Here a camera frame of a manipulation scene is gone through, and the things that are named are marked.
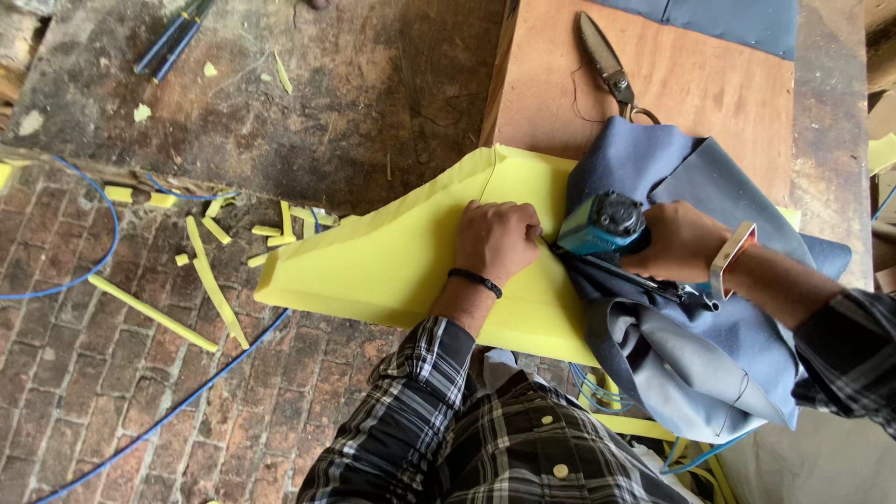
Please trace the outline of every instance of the pneumatic staple gun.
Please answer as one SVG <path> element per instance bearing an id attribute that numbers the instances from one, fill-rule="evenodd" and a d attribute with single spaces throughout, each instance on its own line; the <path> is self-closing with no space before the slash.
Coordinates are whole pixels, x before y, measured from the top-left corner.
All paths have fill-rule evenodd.
<path id="1" fill-rule="evenodd" d="M 640 202 L 615 191 L 607 191 L 585 200 L 566 217 L 551 250 L 558 255 L 573 254 L 645 291 L 681 302 L 687 288 L 677 282 L 644 278 L 618 266 L 618 257 L 636 254 L 650 244 Z"/>

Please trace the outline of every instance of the wristwatch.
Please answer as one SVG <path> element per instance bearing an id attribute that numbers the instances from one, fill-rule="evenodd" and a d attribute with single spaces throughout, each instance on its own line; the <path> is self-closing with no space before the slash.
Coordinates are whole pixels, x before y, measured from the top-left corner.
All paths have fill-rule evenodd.
<path id="1" fill-rule="evenodd" d="M 710 265 L 710 286 L 712 288 L 712 296 L 718 301 L 727 300 L 731 297 L 731 290 L 725 289 L 723 278 L 725 271 L 734 262 L 737 256 L 744 251 L 745 248 L 756 243 L 756 223 L 741 222 L 731 238 L 722 246 L 722 250 L 712 260 Z"/>

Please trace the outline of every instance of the right hand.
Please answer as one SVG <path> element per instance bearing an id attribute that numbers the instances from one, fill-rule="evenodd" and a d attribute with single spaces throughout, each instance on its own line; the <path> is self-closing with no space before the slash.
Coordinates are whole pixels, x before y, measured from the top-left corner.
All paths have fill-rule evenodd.
<path id="1" fill-rule="evenodd" d="M 650 246 L 619 257 L 629 273 L 684 283 L 707 282 L 710 265 L 731 230 L 684 201 L 653 205 L 644 212 Z"/>
<path id="2" fill-rule="evenodd" d="M 503 288 L 538 258 L 535 239 L 540 235 L 541 222 L 531 204 L 473 200 L 463 209 L 454 265 Z"/>

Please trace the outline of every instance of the scissors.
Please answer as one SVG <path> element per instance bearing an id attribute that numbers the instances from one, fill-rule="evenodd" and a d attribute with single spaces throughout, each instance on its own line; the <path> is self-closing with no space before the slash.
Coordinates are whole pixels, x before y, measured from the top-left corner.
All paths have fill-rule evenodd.
<path id="1" fill-rule="evenodd" d="M 613 94 L 616 103 L 619 104 L 619 115 L 634 122 L 633 117 L 640 114 L 650 119 L 653 124 L 660 124 L 653 112 L 635 104 L 632 84 L 628 82 L 628 76 L 625 75 L 625 69 L 619 61 L 619 56 L 616 55 L 613 46 L 610 45 L 607 36 L 600 30 L 598 24 L 585 12 L 579 12 L 579 28 L 582 32 L 582 41 L 600 70 L 600 79 Z"/>

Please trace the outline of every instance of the plywood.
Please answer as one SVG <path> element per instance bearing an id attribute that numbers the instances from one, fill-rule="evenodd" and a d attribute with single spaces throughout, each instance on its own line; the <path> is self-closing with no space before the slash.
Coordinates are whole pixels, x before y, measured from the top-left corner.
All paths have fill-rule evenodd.
<path id="1" fill-rule="evenodd" d="M 688 135 L 714 136 L 772 202 L 785 205 L 793 62 L 585 0 L 520 2 L 507 13 L 480 145 L 577 160 L 602 127 L 586 119 L 618 113 L 579 41 L 582 10 L 613 44 L 641 107 Z"/>

